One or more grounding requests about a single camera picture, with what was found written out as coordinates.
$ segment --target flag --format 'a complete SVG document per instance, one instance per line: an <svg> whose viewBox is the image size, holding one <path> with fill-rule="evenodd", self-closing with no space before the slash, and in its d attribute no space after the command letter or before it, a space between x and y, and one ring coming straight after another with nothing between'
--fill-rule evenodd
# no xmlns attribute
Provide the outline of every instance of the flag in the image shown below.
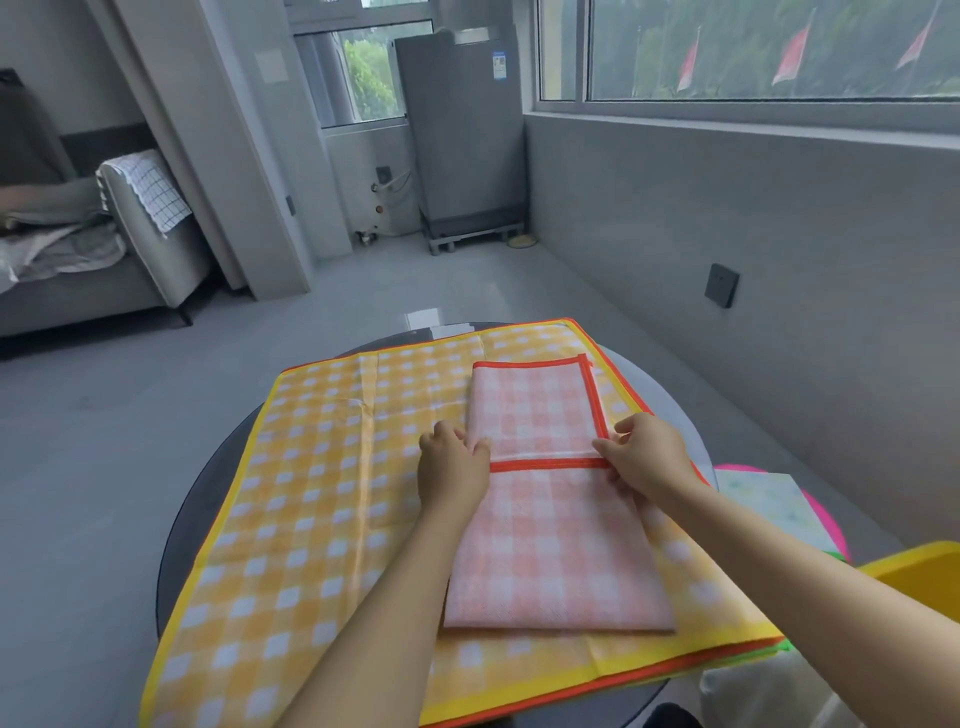
<svg viewBox="0 0 960 728"><path fill-rule="evenodd" d="M790 38L790 41L783 48L783 58L780 60L780 68L777 69L777 75L770 85L776 85L781 81L793 81L800 73L800 64L804 62L804 49L806 48L806 37L810 33L810 24Z"/></svg>
<svg viewBox="0 0 960 728"><path fill-rule="evenodd" d="M910 44L910 47L906 49L906 53L903 54L903 58L900 59L900 62L897 64L897 67L894 70L900 70L908 63L916 61L920 54L924 51L924 46L926 45L926 37L930 35L930 28L933 27L933 18L937 16L937 11L940 10L940 3L938 2L933 7L933 14L930 16L930 19L926 21L924 29L920 31L920 34L917 38Z"/></svg>
<svg viewBox="0 0 960 728"><path fill-rule="evenodd" d="M684 64L680 67L680 82L677 84L678 91L686 91L693 83L693 68L697 64L697 46L700 45L700 29L697 28L697 39L693 41L690 50L686 52Z"/></svg>

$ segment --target folded pink gingham fabric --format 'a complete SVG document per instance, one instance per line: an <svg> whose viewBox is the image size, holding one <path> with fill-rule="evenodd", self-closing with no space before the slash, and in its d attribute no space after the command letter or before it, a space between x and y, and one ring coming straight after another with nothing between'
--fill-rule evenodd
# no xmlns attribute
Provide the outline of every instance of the folded pink gingham fabric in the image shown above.
<svg viewBox="0 0 960 728"><path fill-rule="evenodd" d="M491 461L600 460L591 441L607 423L586 354L531 363L477 362L468 444L491 439Z"/></svg>
<svg viewBox="0 0 960 728"><path fill-rule="evenodd" d="M585 355L473 370L468 442L492 441L491 484L457 550L444 626L674 627L631 497L590 441L607 436Z"/></svg>
<svg viewBox="0 0 960 728"><path fill-rule="evenodd" d="M631 498L599 469L507 471L457 551L444 626L672 630Z"/></svg>

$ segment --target pink stool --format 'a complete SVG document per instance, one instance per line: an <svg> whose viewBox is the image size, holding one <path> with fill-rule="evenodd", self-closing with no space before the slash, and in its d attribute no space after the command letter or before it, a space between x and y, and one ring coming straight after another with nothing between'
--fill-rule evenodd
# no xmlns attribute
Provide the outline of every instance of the pink stool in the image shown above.
<svg viewBox="0 0 960 728"><path fill-rule="evenodd" d="M766 473L766 471L761 470L760 468L751 468L749 465L715 465L713 469L716 471L741 471L743 473ZM820 523L824 525L824 528L827 530L830 538L833 539L833 542L836 544L837 550L843 554L843 557L847 559L847 563L851 564L852 560L850 558L850 550L847 548L847 539L844 538L843 531L840 530L840 526L837 525L837 522L833 519L833 516L828 513L827 509L824 508L819 501L814 498L810 493L801 489L801 493L804 494L806 502L810 504L810 507L813 509L813 512L817 514L817 518L820 519Z"/></svg>

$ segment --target yellow plastic bin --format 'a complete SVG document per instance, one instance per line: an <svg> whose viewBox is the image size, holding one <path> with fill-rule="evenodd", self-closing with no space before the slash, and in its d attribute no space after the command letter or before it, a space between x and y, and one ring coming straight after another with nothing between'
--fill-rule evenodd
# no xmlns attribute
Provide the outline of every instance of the yellow plastic bin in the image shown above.
<svg viewBox="0 0 960 728"><path fill-rule="evenodd" d="M960 621L960 544L935 541L874 561L860 570Z"/></svg>

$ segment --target person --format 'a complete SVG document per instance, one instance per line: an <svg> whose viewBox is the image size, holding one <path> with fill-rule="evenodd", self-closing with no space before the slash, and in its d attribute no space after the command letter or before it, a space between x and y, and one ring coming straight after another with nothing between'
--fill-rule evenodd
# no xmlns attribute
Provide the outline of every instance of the person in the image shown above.
<svg viewBox="0 0 960 728"><path fill-rule="evenodd" d="M860 721L960 726L960 624L706 487L663 420L635 414L615 430L593 443L615 475L713 558ZM420 438L416 524L277 728L418 724L454 554L490 483L490 443L465 442L443 421Z"/></svg>

